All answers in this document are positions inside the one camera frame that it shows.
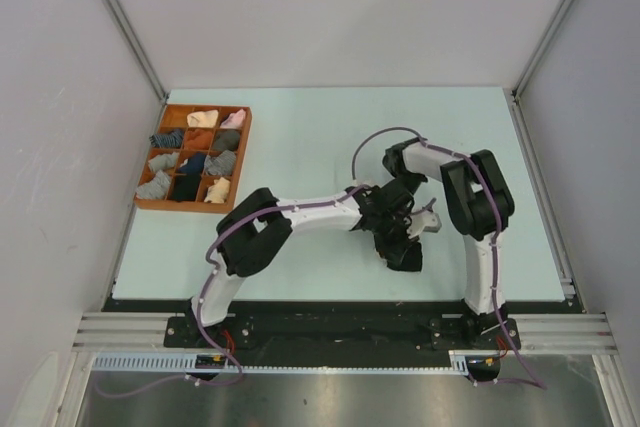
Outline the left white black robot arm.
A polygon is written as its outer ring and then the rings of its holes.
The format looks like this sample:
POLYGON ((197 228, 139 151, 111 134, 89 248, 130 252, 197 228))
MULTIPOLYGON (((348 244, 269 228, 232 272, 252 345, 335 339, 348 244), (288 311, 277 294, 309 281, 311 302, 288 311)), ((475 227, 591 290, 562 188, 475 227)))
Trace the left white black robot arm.
POLYGON ((383 187, 359 185, 330 197, 297 201, 278 199, 268 188, 254 191, 216 227, 217 238, 205 254, 212 273, 192 299, 187 336, 202 347, 214 344, 243 281, 269 266, 296 233, 369 232, 387 268, 421 271, 422 247, 409 233, 413 206, 412 193, 396 182, 383 187))

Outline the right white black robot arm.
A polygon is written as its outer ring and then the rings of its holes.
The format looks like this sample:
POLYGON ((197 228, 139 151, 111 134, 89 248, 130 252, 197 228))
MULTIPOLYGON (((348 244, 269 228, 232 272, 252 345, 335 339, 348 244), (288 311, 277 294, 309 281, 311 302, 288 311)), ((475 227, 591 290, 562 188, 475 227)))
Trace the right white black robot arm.
POLYGON ((515 202, 494 154, 463 154, 419 138, 386 149, 382 164, 394 178, 442 183, 452 225, 463 236, 466 260, 466 312, 463 340, 484 348, 506 328, 508 314, 501 287, 501 235, 515 202))

